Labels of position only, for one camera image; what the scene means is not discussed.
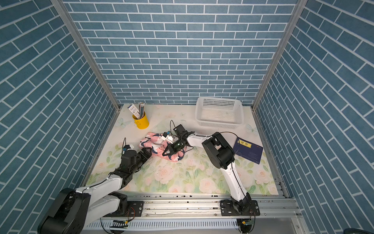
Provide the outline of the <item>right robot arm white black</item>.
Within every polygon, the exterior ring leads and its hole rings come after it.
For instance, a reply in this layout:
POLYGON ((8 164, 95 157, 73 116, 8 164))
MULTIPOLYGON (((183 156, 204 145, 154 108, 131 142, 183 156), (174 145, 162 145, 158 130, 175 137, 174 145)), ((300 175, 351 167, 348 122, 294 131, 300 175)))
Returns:
POLYGON ((172 156, 188 147, 202 147, 210 162, 221 170, 228 184, 230 196, 233 202, 240 208, 248 206, 252 199, 242 185, 235 166, 234 150, 221 133, 212 135, 199 135, 187 131, 182 125, 178 125, 171 131, 161 135, 162 140, 167 141, 163 156, 172 156))

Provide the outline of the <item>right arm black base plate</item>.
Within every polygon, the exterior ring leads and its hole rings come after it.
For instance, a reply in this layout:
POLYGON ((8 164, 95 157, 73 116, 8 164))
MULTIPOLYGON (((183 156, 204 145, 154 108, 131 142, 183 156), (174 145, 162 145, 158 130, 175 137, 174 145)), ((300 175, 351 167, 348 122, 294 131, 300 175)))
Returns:
POLYGON ((248 202, 244 199, 240 202, 225 199, 220 201, 222 216, 259 216, 260 210, 256 200, 248 202))

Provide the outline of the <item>pink shark print shorts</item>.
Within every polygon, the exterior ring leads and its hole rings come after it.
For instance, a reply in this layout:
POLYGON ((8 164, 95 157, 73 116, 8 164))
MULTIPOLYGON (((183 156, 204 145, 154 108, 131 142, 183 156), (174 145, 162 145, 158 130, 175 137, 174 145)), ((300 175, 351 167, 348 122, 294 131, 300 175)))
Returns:
MULTIPOLYGON (((165 160, 168 160, 168 161, 171 161, 171 162, 181 161, 182 159, 172 159, 172 156, 171 157, 163 157, 162 156, 162 153, 164 152, 165 148, 169 144, 170 144, 169 142, 161 139, 161 134, 148 132, 148 134, 145 136, 145 138, 140 140, 139 147, 141 149, 146 148, 146 147, 150 147, 152 149, 152 156, 154 156, 154 157, 160 157, 162 159, 165 159, 165 160)), ((184 155, 186 154, 187 148, 185 147, 181 151, 183 151, 183 158, 184 158, 184 155)))

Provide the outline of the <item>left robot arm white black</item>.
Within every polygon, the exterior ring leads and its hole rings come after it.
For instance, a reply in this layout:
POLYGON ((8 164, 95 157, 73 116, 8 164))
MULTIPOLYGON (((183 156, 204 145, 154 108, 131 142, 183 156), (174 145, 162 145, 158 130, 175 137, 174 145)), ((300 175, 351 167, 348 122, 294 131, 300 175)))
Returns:
POLYGON ((129 220, 142 215, 144 202, 128 201, 120 190, 152 156, 151 148, 139 152, 125 147, 121 164, 103 181, 77 189, 61 190, 38 226, 39 234, 79 234, 92 222, 108 217, 129 220))

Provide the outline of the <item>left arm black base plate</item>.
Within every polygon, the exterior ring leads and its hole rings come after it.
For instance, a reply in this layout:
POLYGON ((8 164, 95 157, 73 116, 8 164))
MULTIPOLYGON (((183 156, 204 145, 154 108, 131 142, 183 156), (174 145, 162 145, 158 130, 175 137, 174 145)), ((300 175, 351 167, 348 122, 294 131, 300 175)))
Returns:
POLYGON ((120 204, 117 211, 108 214, 108 217, 141 217, 143 212, 143 201, 126 201, 120 204))

